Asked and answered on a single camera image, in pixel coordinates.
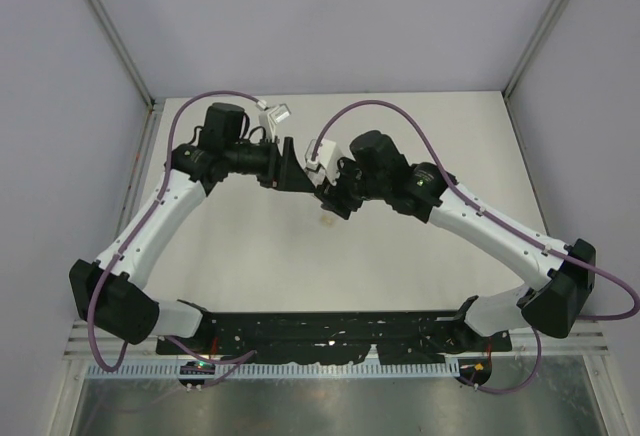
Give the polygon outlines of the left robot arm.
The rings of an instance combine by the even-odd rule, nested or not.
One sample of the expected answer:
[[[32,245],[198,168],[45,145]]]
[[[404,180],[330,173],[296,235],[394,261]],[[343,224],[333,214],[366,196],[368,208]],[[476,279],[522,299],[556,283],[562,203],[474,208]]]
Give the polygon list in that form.
[[[292,138],[276,136],[289,114],[284,104],[263,109],[257,128],[262,137],[253,143],[242,107],[212,104],[191,141],[172,150],[159,184],[123,232],[94,261],[72,266],[69,279],[80,318],[131,345],[169,335],[191,353],[206,352],[214,331],[203,320],[204,309],[156,301],[144,288],[178,228],[228,175],[253,175],[261,186],[278,191],[312,192]]]

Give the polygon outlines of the translucent weekly pill organizer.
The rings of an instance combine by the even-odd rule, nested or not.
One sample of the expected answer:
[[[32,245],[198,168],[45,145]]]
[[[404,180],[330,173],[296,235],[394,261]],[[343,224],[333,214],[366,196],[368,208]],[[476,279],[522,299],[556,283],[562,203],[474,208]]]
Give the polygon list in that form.
[[[320,223],[327,228],[333,227],[336,224],[337,217],[329,212],[323,212],[320,216]]]

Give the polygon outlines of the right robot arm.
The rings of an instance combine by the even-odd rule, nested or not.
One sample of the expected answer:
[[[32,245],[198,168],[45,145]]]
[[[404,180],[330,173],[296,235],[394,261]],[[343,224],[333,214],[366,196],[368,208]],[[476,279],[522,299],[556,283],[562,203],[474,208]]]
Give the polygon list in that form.
[[[454,342],[474,350],[503,330],[531,327],[565,338],[594,286],[595,249],[568,245],[493,213],[451,174],[433,163],[411,164],[393,140],[368,131],[344,156],[337,144],[312,141],[305,171],[326,210],[347,219],[365,201],[380,200],[399,214],[449,231],[501,262],[522,281],[493,296],[471,296],[451,318]]]

